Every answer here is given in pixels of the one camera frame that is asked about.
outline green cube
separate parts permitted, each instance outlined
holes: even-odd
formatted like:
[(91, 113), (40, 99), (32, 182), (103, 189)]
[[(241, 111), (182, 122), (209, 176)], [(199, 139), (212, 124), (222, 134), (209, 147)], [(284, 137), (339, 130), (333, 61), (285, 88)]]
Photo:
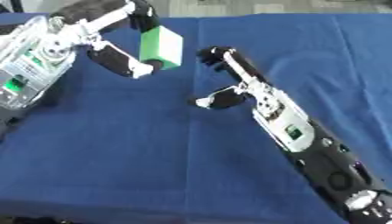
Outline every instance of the green cube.
[(139, 59), (161, 60), (162, 69), (179, 67), (182, 63), (183, 38), (162, 25), (142, 33)]

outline white face of cube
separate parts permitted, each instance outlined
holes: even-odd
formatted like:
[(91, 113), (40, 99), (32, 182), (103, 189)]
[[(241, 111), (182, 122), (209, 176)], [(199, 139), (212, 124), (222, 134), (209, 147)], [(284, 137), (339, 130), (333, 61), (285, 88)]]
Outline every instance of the white face of cube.
[(159, 49), (158, 55), (173, 64), (180, 66), (182, 62), (184, 40), (177, 33), (159, 27)]

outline transparent plastic housing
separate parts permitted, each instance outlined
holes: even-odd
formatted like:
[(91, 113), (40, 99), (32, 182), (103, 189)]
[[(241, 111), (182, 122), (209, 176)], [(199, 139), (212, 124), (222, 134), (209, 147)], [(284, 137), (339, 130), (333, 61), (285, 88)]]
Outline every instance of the transparent plastic housing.
[(75, 52), (58, 61), (44, 54), (52, 37), (46, 17), (20, 25), (2, 39), (0, 48), (0, 106), (21, 109), (33, 104), (73, 64)]

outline robotic arm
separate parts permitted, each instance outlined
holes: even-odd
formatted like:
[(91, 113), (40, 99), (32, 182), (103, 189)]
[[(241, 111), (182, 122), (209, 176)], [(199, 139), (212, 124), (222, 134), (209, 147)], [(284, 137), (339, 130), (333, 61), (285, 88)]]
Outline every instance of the robotic arm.
[(255, 120), (331, 209), (352, 224), (392, 224), (392, 194), (336, 136), (268, 83), (234, 48), (213, 46), (201, 50), (199, 57), (240, 83), (192, 99), (192, 105), (225, 109), (255, 98)]
[[(84, 0), (49, 18), (0, 26), (0, 107), (33, 105), (73, 65), (80, 46), (92, 61), (121, 76), (138, 79), (163, 68), (165, 59), (139, 61), (103, 39), (102, 33), (125, 23), (142, 35), (160, 28), (154, 8), (144, 0)], [(175, 40), (181, 52), (182, 38)]]

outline table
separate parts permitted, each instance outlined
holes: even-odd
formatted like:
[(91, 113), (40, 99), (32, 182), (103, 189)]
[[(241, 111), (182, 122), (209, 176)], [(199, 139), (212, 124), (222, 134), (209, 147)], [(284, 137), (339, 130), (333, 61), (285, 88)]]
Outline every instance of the table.
[[(3, 14), (3, 24), (29, 14)], [(86, 223), (344, 223), (252, 120), (186, 99), (233, 84), (196, 62), (235, 46), (392, 183), (392, 17), (165, 18), (184, 65), (127, 80), (83, 52), (56, 108), (39, 108), (0, 145), (0, 213)], [(137, 32), (106, 36), (137, 55)]]

